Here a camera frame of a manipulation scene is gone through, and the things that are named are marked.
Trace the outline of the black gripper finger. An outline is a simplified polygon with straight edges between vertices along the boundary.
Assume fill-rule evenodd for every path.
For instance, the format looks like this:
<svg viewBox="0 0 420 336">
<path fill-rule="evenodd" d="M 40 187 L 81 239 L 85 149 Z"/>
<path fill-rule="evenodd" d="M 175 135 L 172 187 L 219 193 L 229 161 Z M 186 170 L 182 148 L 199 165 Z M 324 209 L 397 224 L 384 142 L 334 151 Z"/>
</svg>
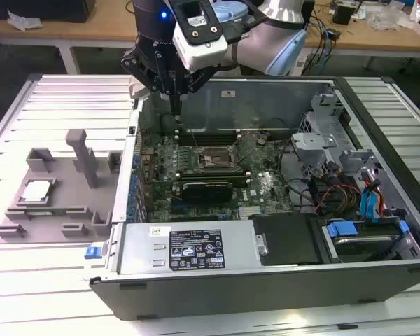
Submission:
<svg viewBox="0 0 420 336">
<path fill-rule="evenodd" d="M 167 54 L 154 47 L 146 54 L 139 47 L 127 51 L 121 61 L 122 67 L 152 92 L 167 97 L 172 114 L 176 113 L 174 77 L 167 65 Z"/>
<path fill-rule="evenodd" d="M 198 91 L 216 73 L 214 66 L 191 72 L 183 66 L 176 71 L 175 78 L 175 114 L 181 113 L 181 97 Z"/>
</svg>

